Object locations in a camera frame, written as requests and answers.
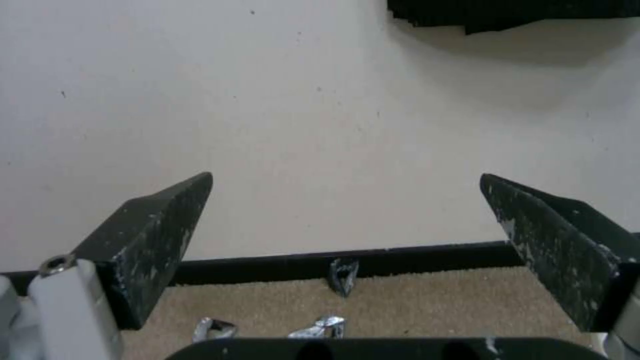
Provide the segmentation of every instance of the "hole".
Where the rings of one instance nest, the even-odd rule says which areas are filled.
[[[67,262],[67,259],[65,259],[63,257],[55,258],[55,259],[50,260],[47,263],[47,267],[50,268],[50,269],[55,269],[55,268],[58,268],[60,265],[66,263],[66,262]]]
[[[442,348],[442,360],[480,360],[480,356],[467,343],[452,341]]]
[[[333,360],[333,354],[324,343],[310,341],[302,346],[296,360]]]

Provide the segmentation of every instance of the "metal chip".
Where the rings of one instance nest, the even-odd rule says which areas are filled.
[[[345,323],[345,319],[339,316],[323,316],[318,318],[313,326],[294,331],[287,337],[291,339],[342,339],[344,338]]]
[[[353,259],[336,259],[329,266],[329,287],[342,297],[348,297],[353,289],[360,264]]]
[[[193,343],[199,343],[210,339],[233,338],[237,331],[237,326],[230,322],[204,317],[196,325],[191,340]]]

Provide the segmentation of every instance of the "scratched black metal plate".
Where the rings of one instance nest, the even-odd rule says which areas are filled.
[[[190,345],[168,360],[602,360],[573,343],[545,338],[220,339]]]
[[[73,253],[96,264],[121,329],[140,329],[169,284],[204,208],[206,172],[122,204]]]
[[[640,0],[387,0],[387,8],[414,26],[460,25],[467,34],[543,19],[640,16]]]
[[[611,330],[640,274],[640,241],[585,202],[490,174],[480,187],[520,257],[578,328]]]

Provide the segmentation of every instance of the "carpet floor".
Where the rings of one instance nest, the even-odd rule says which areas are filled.
[[[240,337],[285,337],[321,315],[346,319],[346,337],[543,336],[584,346],[581,334],[526,268],[357,279],[347,299],[322,279],[167,288],[140,331],[124,331],[125,359],[164,359],[189,345],[204,316]]]

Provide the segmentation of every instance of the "black baseboard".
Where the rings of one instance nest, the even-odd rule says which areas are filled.
[[[170,286],[324,278],[328,274],[329,264],[336,258],[359,260],[358,277],[523,265],[518,254],[508,243],[492,241],[461,245],[183,261]],[[7,276],[18,294],[24,296],[36,272],[10,272],[2,275]]]

